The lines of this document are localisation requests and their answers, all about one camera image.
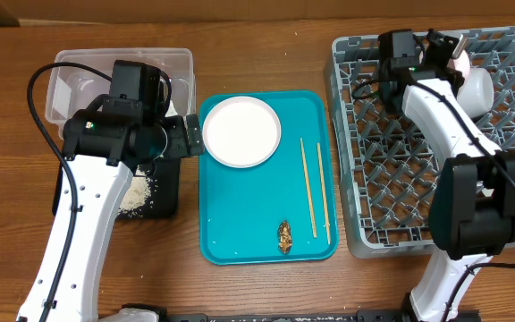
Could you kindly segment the brown food scrap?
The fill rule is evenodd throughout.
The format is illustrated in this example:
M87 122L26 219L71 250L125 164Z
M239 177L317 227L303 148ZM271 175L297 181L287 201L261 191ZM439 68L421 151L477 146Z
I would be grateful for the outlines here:
M292 247L291 227L289 222L284 220L280 223L278 230L278 249L282 254L289 254Z

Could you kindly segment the grey-green ceramic bowl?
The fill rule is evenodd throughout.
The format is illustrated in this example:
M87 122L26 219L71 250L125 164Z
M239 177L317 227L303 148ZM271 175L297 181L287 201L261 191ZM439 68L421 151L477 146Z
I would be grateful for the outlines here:
M457 101L470 118L478 118L490 112L494 104L494 85L489 71L471 68L459 88Z

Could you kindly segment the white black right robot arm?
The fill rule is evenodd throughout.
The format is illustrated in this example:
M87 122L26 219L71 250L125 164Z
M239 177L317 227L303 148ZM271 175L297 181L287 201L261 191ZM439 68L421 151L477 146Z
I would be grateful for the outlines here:
M435 249L407 295L412 321L478 321L458 306L484 267L515 242L515 150L504 150L475 125L494 102L489 71L470 67L462 34L412 30L378 37L378 95L387 114L409 118L439 163L429 207Z

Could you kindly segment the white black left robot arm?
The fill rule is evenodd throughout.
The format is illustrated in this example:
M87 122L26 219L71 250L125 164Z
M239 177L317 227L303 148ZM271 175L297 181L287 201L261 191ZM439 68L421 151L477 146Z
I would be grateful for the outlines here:
M204 151L195 114L147 124L139 117L80 110L63 135L55 221L20 321L96 321L115 219L172 216L180 161Z

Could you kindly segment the pink bowl with rice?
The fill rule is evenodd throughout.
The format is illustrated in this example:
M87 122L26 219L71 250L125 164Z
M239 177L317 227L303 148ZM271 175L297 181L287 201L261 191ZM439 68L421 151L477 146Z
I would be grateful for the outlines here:
M468 53L463 50L460 56L456 59L450 59L448 67L462 74L462 78L466 80L470 74L470 60Z

